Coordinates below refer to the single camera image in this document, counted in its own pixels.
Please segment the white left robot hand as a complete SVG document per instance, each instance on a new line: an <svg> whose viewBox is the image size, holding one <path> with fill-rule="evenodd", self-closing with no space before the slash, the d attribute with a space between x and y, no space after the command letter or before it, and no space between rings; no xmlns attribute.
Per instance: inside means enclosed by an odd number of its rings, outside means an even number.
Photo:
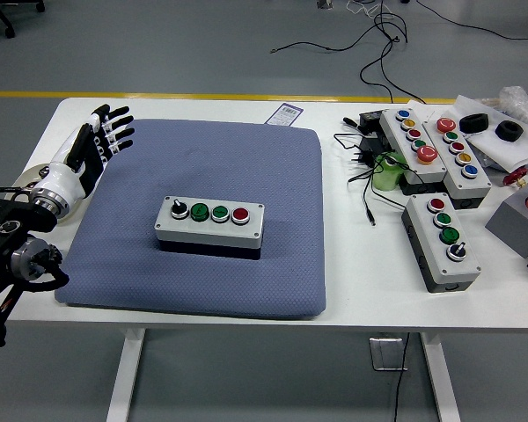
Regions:
<svg viewBox="0 0 528 422"><path fill-rule="evenodd" d="M113 110L105 104L94 110L55 153L30 201L58 218L68 215L94 191L114 155L133 145L133 119L127 106Z"/></svg>

